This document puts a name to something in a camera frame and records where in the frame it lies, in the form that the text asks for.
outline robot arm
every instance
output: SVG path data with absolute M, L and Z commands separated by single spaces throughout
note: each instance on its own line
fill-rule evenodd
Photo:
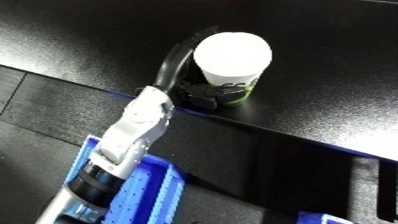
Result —
M 120 120 L 109 127 L 88 163 L 71 182 L 64 184 L 36 223 L 100 223 L 124 181 L 166 131 L 173 108 L 163 91 L 145 87 L 127 105 Z

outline cup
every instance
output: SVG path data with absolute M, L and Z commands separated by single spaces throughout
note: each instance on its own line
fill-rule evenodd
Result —
M 244 32 L 223 32 L 203 40 L 195 49 L 194 60 L 213 86 L 241 86 L 244 97 L 226 106 L 241 105 L 272 60 L 268 43 Z

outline black table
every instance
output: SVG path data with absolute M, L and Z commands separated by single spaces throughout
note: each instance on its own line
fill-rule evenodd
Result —
M 264 37 L 274 61 L 242 107 L 203 114 L 398 160 L 395 4 L 1 1 L 0 64 L 134 94 L 209 25 Z

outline blue base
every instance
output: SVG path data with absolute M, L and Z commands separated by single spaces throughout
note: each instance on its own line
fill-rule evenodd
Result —
M 300 212 L 297 224 L 354 224 L 327 214 Z
M 88 136 L 65 182 L 87 162 L 99 138 Z M 146 155 L 116 195 L 105 224 L 171 224 L 186 175 L 170 162 Z

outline black surface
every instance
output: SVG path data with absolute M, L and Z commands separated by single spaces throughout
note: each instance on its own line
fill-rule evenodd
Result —
M 0 67 L 0 114 L 24 77 L 24 73 Z
M 294 224 L 296 219 L 191 185 L 184 190 L 174 222 Z
M 397 174 L 396 164 L 380 163 L 377 214 L 380 218 L 390 222 L 394 222 L 398 217 Z
M 0 122 L 1 223 L 34 223 L 79 147 Z
M 264 37 L 274 61 L 214 116 L 397 160 L 398 14 L 382 2 L 2 0 L 0 64 L 133 94 L 175 43 L 219 24 Z

